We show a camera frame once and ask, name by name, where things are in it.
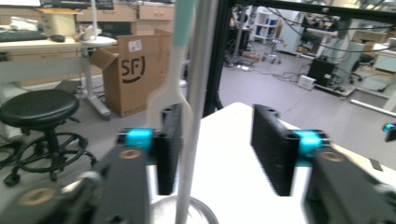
keyboard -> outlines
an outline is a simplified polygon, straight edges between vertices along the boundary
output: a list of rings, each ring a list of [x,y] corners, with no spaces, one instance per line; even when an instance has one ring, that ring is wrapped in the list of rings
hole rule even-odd
[[[0,42],[44,40],[48,39],[38,31],[5,31],[0,32]]]

chair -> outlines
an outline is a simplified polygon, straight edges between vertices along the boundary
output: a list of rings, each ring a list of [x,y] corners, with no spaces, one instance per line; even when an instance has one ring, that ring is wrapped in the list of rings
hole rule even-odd
[[[19,169],[31,173],[49,173],[51,181],[57,180],[57,172],[76,161],[82,155],[96,158],[86,149],[88,140],[75,133],[56,133],[55,128],[65,123],[78,110],[76,97],[66,91],[30,91],[18,95],[0,107],[0,120],[6,125],[21,128],[22,133],[39,131],[44,136],[21,148],[15,166],[4,183],[13,187],[20,182]]]
[[[264,55],[262,56],[262,61],[264,62],[267,58],[269,58],[271,59],[271,63],[274,63],[276,59],[277,59],[277,63],[282,63],[280,57],[277,54],[275,54],[275,50],[277,44],[283,44],[284,42],[285,41],[283,39],[273,38],[271,40],[271,52],[264,53]]]
[[[361,66],[363,64],[373,65],[373,62],[374,62],[373,56],[363,53],[352,66],[352,70],[351,70],[352,73],[351,73],[351,76],[349,77],[349,83],[350,84],[355,83],[355,80],[353,79],[354,76],[358,78],[358,81],[362,81],[363,78],[360,75],[355,73],[356,70],[358,70],[359,66]]]

shelving unit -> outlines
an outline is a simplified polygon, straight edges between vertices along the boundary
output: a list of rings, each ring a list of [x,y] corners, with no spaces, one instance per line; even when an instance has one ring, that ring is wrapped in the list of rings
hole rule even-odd
[[[274,38],[276,35],[279,17],[271,12],[258,11],[254,22],[253,38],[265,41],[268,38]]]

black stool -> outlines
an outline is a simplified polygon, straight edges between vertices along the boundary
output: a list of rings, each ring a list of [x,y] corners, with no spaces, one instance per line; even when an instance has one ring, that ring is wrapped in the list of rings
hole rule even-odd
[[[37,138],[18,152],[16,164],[4,180],[7,186],[12,187],[19,183],[19,169],[32,173],[49,173],[50,180],[56,181],[56,172],[62,171],[66,165],[82,155],[89,156],[91,164],[96,162],[96,158],[85,150],[88,145],[87,139],[75,133],[55,132],[55,128],[65,123],[66,119],[70,119],[78,107],[78,100],[74,95],[60,90],[26,92],[1,106],[0,120],[3,123],[21,128],[25,134],[29,134],[30,130],[44,133],[43,137]],[[50,166],[37,167],[43,160],[50,160]]]

sf logo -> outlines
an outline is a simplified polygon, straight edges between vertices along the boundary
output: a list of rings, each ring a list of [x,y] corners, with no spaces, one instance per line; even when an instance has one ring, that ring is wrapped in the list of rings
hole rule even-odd
[[[142,56],[137,59],[122,60],[121,68],[122,68],[122,75],[125,77],[122,79],[122,83],[136,82],[143,75],[145,75],[145,70],[146,70],[145,56]]]

